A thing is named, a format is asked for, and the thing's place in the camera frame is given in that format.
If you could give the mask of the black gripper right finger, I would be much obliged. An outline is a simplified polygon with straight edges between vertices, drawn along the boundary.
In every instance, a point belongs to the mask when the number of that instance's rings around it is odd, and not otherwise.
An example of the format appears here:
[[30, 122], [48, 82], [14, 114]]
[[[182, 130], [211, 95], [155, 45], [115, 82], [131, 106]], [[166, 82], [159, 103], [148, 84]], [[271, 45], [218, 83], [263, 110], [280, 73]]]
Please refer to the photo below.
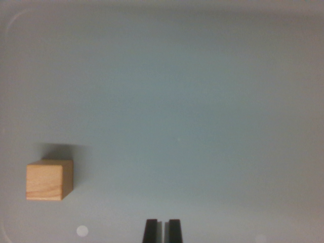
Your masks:
[[164, 234], [165, 243], [183, 243], [180, 219], [170, 219], [165, 222]]

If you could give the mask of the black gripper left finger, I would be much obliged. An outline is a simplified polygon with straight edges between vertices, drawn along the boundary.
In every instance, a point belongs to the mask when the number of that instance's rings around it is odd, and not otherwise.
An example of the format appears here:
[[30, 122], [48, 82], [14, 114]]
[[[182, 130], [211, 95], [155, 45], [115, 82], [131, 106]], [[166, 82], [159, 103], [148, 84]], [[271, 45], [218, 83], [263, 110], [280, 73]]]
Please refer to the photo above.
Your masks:
[[143, 243], [162, 242], [162, 222], [157, 219], [147, 219], [143, 234]]

